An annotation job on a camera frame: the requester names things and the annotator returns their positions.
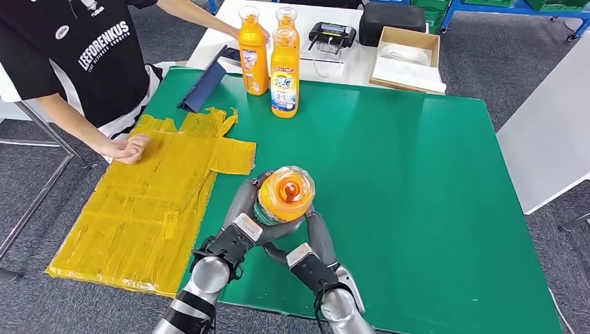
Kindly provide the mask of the person's right hand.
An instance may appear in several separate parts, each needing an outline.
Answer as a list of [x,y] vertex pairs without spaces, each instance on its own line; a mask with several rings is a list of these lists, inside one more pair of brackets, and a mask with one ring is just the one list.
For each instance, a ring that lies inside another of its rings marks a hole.
[[126,139],[108,140],[98,153],[112,161],[135,164],[141,159],[149,142],[150,138],[143,134],[136,134]]

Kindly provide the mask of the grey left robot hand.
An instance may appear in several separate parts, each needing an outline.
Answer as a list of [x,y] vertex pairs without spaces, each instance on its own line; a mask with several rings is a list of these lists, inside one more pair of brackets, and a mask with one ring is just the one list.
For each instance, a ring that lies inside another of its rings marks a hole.
[[226,212],[223,224],[217,232],[219,236],[226,228],[233,222],[233,220],[240,214],[244,213],[249,216],[260,227],[262,231],[260,237],[256,242],[257,246],[263,246],[269,242],[275,241],[297,231],[304,221],[304,216],[301,215],[293,221],[286,223],[279,223],[277,225],[265,225],[256,220],[253,213],[255,203],[257,202],[257,193],[262,186],[262,183],[274,173],[274,170],[263,172],[254,178],[246,179],[237,189],[234,198]]

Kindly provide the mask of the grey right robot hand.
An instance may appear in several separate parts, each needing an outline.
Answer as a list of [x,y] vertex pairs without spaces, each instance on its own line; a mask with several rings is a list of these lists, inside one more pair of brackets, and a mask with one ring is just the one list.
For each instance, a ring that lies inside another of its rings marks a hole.
[[340,266],[337,261],[333,241],[322,215],[310,205],[305,215],[308,240],[290,252],[280,250],[273,243],[263,245],[266,254],[289,268],[301,262],[307,255],[315,255],[328,268],[336,271]]

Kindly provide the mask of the person's left hand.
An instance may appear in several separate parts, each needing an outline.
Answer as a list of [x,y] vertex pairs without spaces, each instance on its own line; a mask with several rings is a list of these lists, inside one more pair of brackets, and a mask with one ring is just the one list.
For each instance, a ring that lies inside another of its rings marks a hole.
[[[261,28],[261,30],[263,32],[264,40],[265,41],[268,41],[269,38],[270,38],[269,32],[266,29],[264,29],[263,27]],[[238,40],[239,39],[239,31],[240,31],[240,29],[238,29],[236,27],[233,27],[233,26],[230,26],[228,28],[227,34],[230,35],[230,36],[232,36],[234,39]]]

